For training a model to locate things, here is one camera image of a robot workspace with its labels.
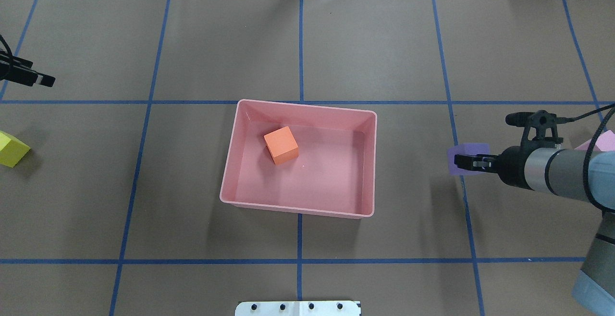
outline pink bin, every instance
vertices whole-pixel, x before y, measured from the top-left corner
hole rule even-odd
[[[299,157],[275,165],[263,136],[290,126]],[[376,113],[241,100],[220,200],[237,207],[339,218],[374,213]]]

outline yellow cube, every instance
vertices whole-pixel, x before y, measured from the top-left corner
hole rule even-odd
[[[29,150],[22,141],[0,131],[0,164],[15,167]]]

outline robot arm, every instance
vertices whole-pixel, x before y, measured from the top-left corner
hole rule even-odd
[[[577,121],[601,110],[604,117],[587,151],[562,149],[557,125]],[[523,127],[519,146],[500,155],[455,154],[459,169],[498,174],[508,185],[591,202],[603,219],[578,274],[573,296],[598,316],[615,316],[615,152],[593,152],[615,104],[576,118],[557,117],[540,110],[518,112],[506,117],[508,125]],[[532,129],[536,136],[529,139]]]

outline gray tabletop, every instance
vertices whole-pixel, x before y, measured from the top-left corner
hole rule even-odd
[[[233,315],[352,299],[365,315],[588,315],[589,204],[448,174],[506,114],[615,102],[615,0],[0,0],[53,88],[2,82],[0,314]],[[218,199],[239,99],[378,113],[376,211]],[[560,127],[567,148],[598,117]]]

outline orange cube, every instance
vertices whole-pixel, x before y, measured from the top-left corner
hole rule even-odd
[[[266,134],[264,137],[275,165],[280,165],[299,156],[299,146],[297,146],[297,141],[295,141],[295,137],[288,126]]]

